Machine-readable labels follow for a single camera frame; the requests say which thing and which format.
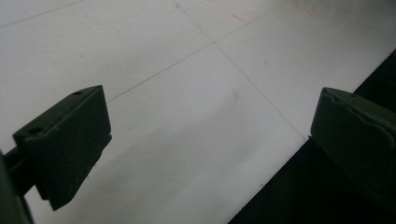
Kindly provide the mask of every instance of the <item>screw hole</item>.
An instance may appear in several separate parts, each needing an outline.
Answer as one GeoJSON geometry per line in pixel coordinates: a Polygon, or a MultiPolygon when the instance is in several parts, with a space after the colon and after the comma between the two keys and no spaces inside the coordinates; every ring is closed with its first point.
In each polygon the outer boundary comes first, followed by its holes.
{"type": "Polygon", "coordinates": [[[42,128],[33,128],[29,131],[29,134],[37,134],[37,133],[41,133],[41,131],[43,131],[42,128]]]}

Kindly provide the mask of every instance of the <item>white table surface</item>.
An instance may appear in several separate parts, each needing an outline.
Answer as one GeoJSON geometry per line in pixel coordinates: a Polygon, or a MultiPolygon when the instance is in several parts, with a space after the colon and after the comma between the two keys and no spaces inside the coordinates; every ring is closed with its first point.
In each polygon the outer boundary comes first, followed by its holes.
{"type": "Polygon", "coordinates": [[[0,148],[103,85],[113,140],[36,223],[227,223],[309,135],[322,87],[354,91],[396,48],[390,0],[0,2],[0,148]]]}

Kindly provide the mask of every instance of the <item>white floor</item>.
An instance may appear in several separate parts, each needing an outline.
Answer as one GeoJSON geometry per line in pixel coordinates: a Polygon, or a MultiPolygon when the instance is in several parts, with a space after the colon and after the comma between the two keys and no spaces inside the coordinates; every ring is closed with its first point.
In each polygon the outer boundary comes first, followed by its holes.
{"type": "Polygon", "coordinates": [[[324,86],[354,91],[396,48],[390,0],[0,3],[0,148],[104,85],[113,140],[36,223],[227,223],[309,135],[324,86]]]}

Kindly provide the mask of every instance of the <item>floor tile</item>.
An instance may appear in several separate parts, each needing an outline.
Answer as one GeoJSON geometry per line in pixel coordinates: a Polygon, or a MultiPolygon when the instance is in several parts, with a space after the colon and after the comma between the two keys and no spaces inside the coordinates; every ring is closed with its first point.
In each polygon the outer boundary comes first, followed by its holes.
{"type": "Polygon", "coordinates": [[[285,1],[176,0],[176,2],[212,40],[217,40],[285,1]]]}
{"type": "Polygon", "coordinates": [[[80,2],[81,0],[6,0],[0,3],[0,27],[80,2]]]}
{"type": "Polygon", "coordinates": [[[295,0],[217,44],[308,136],[322,87],[354,91],[396,47],[396,3],[295,0]]]}
{"type": "Polygon", "coordinates": [[[172,0],[83,1],[0,29],[1,147],[67,94],[113,99],[210,44],[172,0]]]}
{"type": "Polygon", "coordinates": [[[108,104],[113,140],[56,213],[37,223],[226,223],[303,139],[210,46],[108,104]]]}

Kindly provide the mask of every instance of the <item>tile grout line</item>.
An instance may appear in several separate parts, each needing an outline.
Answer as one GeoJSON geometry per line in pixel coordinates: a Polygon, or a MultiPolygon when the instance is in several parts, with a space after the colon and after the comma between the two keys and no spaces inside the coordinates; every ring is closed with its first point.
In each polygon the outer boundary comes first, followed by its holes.
{"type": "Polygon", "coordinates": [[[256,86],[256,84],[254,84],[254,82],[248,77],[248,75],[246,75],[246,73],[244,71],[242,71],[241,68],[239,68],[239,66],[233,61],[233,59],[231,59],[219,46],[218,44],[215,43],[215,46],[219,49],[219,51],[230,61],[230,63],[233,64],[233,66],[241,73],[241,75],[243,77],[245,77],[245,79],[247,79],[247,81],[253,86],[253,88],[262,96],[262,98],[264,98],[264,100],[271,105],[271,107],[277,112],[277,114],[280,115],[280,117],[282,117],[282,119],[284,119],[289,126],[295,131],[297,132],[297,134],[305,141],[305,137],[304,135],[302,135],[295,127],[294,125],[292,125],[292,123],[286,118],[286,116],[280,112],[280,110],[274,105],[274,103],[272,103],[272,101],[256,86]]]}
{"type": "Polygon", "coordinates": [[[262,15],[260,15],[259,17],[257,17],[256,19],[254,19],[254,20],[252,20],[252,21],[249,21],[249,22],[245,23],[244,25],[242,25],[242,26],[239,27],[238,29],[236,29],[236,30],[234,30],[234,31],[232,31],[232,32],[230,32],[230,33],[228,33],[227,35],[225,35],[225,36],[223,36],[223,37],[217,39],[216,41],[213,41],[212,38],[210,38],[210,36],[204,31],[204,29],[202,29],[202,27],[201,27],[201,26],[200,26],[200,25],[199,25],[199,24],[187,13],[186,10],[184,10],[183,7],[181,7],[181,6],[177,3],[176,0],[173,0],[173,2],[177,5],[177,7],[180,8],[180,10],[182,10],[182,11],[187,15],[187,17],[190,18],[190,20],[201,30],[201,32],[204,33],[204,34],[207,36],[207,38],[209,38],[209,40],[212,41],[212,44],[214,44],[214,45],[218,48],[218,50],[228,59],[228,61],[229,61],[229,62],[241,73],[241,75],[242,75],[245,79],[247,79],[247,81],[248,81],[248,82],[253,86],[253,88],[264,98],[264,100],[265,100],[268,104],[270,104],[270,106],[277,112],[277,114],[279,114],[279,116],[280,116],[282,119],[284,119],[284,120],[289,124],[289,126],[290,126],[295,132],[297,132],[297,134],[303,139],[303,141],[305,141],[304,136],[294,127],[294,125],[291,124],[291,122],[285,117],[285,115],[284,115],[283,113],[280,112],[280,110],[272,103],[272,101],[270,101],[270,100],[268,99],[268,97],[265,96],[265,94],[254,84],[254,82],[246,75],[246,73],[245,73],[244,71],[242,71],[242,69],[241,69],[238,65],[236,65],[236,63],[230,58],[230,56],[228,56],[228,55],[219,47],[219,45],[216,43],[216,42],[218,42],[219,40],[221,40],[222,38],[225,38],[225,37],[227,37],[227,36],[233,34],[234,32],[236,32],[236,31],[242,29],[243,27],[245,27],[246,25],[250,24],[251,22],[254,22],[254,21],[256,21],[256,20],[262,18],[263,16],[265,16],[265,15],[268,14],[269,12],[275,10],[276,8],[281,7],[283,4],[286,4],[287,2],[289,2],[289,0],[286,0],[286,1],[284,1],[283,3],[277,5],[276,7],[271,8],[270,10],[266,11],[265,13],[263,13],[262,15]]]}
{"type": "Polygon", "coordinates": [[[62,9],[62,8],[64,8],[64,7],[70,7],[70,6],[73,6],[73,5],[75,5],[75,4],[78,4],[78,3],[81,3],[81,2],[83,2],[83,1],[85,1],[85,0],[79,0],[79,1],[77,1],[77,2],[70,3],[70,4],[67,4],[67,5],[65,5],[65,6],[62,6],[62,7],[57,7],[57,8],[54,8],[54,9],[52,9],[52,10],[50,10],[50,11],[45,11],[45,12],[42,12],[42,13],[36,14],[36,15],[34,15],[34,16],[31,16],[31,17],[28,17],[28,18],[25,18],[25,19],[22,19],[22,20],[19,20],[19,21],[14,21],[14,22],[8,23],[8,24],[6,24],[6,25],[2,25],[2,26],[0,26],[0,29],[2,29],[2,28],[5,28],[5,27],[8,27],[8,26],[11,26],[11,25],[14,25],[14,24],[16,24],[16,23],[20,23],[20,22],[22,22],[22,21],[27,21],[27,20],[30,20],[30,19],[32,19],[32,18],[35,18],[35,17],[40,17],[40,16],[42,16],[42,15],[45,15],[45,14],[51,13],[51,12],[53,12],[53,11],[56,11],[56,10],[62,9]]]}
{"type": "Polygon", "coordinates": [[[156,73],[154,76],[148,77],[148,78],[146,78],[145,80],[139,82],[138,84],[132,86],[132,88],[128,89],[127,91],[124,91],[124,92],[118,94],[117,96],[115,96],[114,98],[110,99],[110,100],[107,101],[106,103],[108,104],[108,103],[110,103],[110,102],[116,100],[117,98],[121,97],[123,94],[127,93],[128,91],[133,90],[134,88],[136,88],[136,87],[142,85],[143,83],[145,83],[145,82],[151,80],[152,78],[158,76],[158,75],[161,74],[162,72],[164,72],[164,71],[166,71],[166,70],[172,68],[173,66],[175,66],[175,65],[177,65],[177,64],[179,64],[179,63],[181,63],[181,62],[183,62],[183,61],[185,61],[185,60],[187,60],[187,59],[189,59],[191,56],[193,56],[193,55],[195,55],[195,54],[201,52],[202,50],[204,50],[204,49],[206,49],[206,48],[208,48],[209,46],[212,46],[212,45],[213,45],[213,43],[209,43],[208,45],[205,45],[204,47],[202,47],[202,48],[196,50],[196,51],[195,51],[194,53],[192,53],[192,54],[187,55],[186,57],[184,57],[183,59],[177,61],[176,63],[173,63],[173,64],[167,66],[166,68],[164,68],[164,69],[161,70],[160,72],[156,73]]]}

